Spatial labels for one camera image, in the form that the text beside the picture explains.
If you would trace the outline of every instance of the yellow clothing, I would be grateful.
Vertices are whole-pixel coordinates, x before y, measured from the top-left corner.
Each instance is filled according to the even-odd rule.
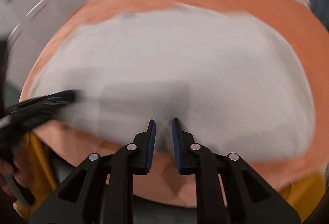
[[[28,220],[36,208],[57,187],[57,184],[49,166],[47,146],[33,132],[26,135],[26,141],[34,177],[31,190],[36,198],[36,202],[30,209],[23,208],[19,202],[16,202],[16,206],[23,218]],[[315,173],[301,181],[295,182],[279,193],[298,212],[301,220],[304,221],[324,195],[325,180],[320,173]]]

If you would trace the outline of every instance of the yellow pants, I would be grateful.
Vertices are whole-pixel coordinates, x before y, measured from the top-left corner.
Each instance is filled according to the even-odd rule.
[[[28,220],[36,208],[57,187],[57,184],[49,166],[48,148],[33,132],[26,136],[26,141],[34,176],[31,189],[36,202],[28,210],[23,208],[19,202],[16,203],[16,206],[23,218]],[[325,180],[320,173],[315,173],[301,181],[295,182],[279,193],[299,213],[301,220],[304,221],[324,195]]]

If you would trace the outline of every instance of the silver screw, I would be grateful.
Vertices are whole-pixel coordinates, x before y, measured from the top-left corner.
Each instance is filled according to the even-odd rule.
[[[232,161],[237,161],[239,160],[240,156],[237,153],[230,153],[228,156]]]
[[[128,144],[127,145],[127,150],[128,151],[133,151],[133,150],[136,150],[136,149],[137,149],[137,145],[136,144],[131,143],[131,144]]]
[[[89,160],[90,161],[96,161],[98,159],[98,154],[97,153],[92,153],[89,155]]]
[[[197,143],[193,143],[193,144],[191,144],[191,149],[192,150],[195,150],[195,151],[197,151],[197,150],[200,150],[201,149],[201,146],[200,146],[200,144],[197,144]]]

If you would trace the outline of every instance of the triangular cutout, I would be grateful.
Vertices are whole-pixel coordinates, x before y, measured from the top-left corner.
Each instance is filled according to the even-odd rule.
[[[270,197],[269,193],[247,170],[242,171],[242,177],[246,183],[251,201],[254,204]]]
[[[76,203],[87,175],[87,170],[83,169],[77,173],[58,193],[58,198],[71,203]]]

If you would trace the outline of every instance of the orange surface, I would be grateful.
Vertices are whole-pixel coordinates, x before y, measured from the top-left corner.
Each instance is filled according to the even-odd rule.
[[[90,0],[54,35],[35,63],[22,92],[26,99],[38,72],[75,28],[98,23],[121,12],[145,12],[175,6],[176,3],[205,7],[219,12],[247,11],[274,27],[291,44],[306,71],[316,109],[314,141],[297,158],[251,164],[277,190],[311,174],[329,162],[329,34],[320,21],[294,0]],[[89,153],[102,155],[120,146],[53,121],[36,130],[58,155],[78,165]],[[136,176],[134,193],[161,203],[195,206],[195,185],[191,176],[179,176],[169,156],[154,156],[149,176]]]

